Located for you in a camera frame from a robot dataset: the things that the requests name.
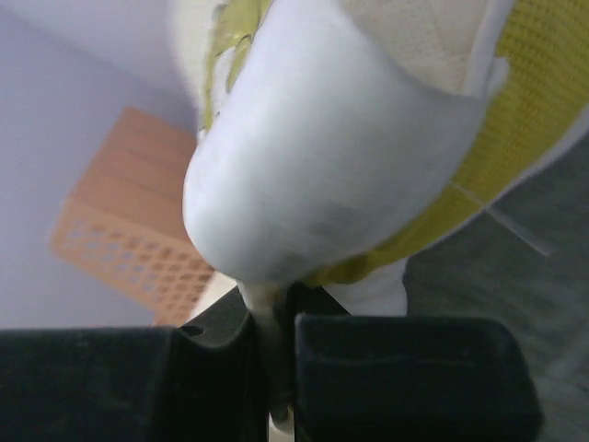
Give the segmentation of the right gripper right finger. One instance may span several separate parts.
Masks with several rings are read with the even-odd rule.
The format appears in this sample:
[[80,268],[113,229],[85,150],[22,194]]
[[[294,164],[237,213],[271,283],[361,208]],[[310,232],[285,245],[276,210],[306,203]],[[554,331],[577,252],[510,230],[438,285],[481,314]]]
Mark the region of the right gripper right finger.
[[495,320],[349,314],[294,285],[298,441],[535,441],[543,426],[520,345]]

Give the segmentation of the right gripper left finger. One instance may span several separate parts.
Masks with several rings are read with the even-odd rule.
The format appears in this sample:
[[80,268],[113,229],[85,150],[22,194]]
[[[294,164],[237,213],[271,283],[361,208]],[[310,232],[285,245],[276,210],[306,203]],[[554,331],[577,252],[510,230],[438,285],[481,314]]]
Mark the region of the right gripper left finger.
[[264,441],[265,401],[236,290],[180,327],[1,333],[5,441]]

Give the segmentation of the cream yellow pillow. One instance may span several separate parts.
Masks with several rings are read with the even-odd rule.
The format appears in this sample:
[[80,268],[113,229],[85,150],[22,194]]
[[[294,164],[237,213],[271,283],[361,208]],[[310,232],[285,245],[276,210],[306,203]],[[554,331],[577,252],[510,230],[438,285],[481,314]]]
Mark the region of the cream yellow pillow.
[[240,291],[294,429],[287,290],[405,317],[411,258],[487,216],[518,250],[553,239],[498,207],[588,132],[584,1],[174,1],[197,111],[183,186],[197,251]]

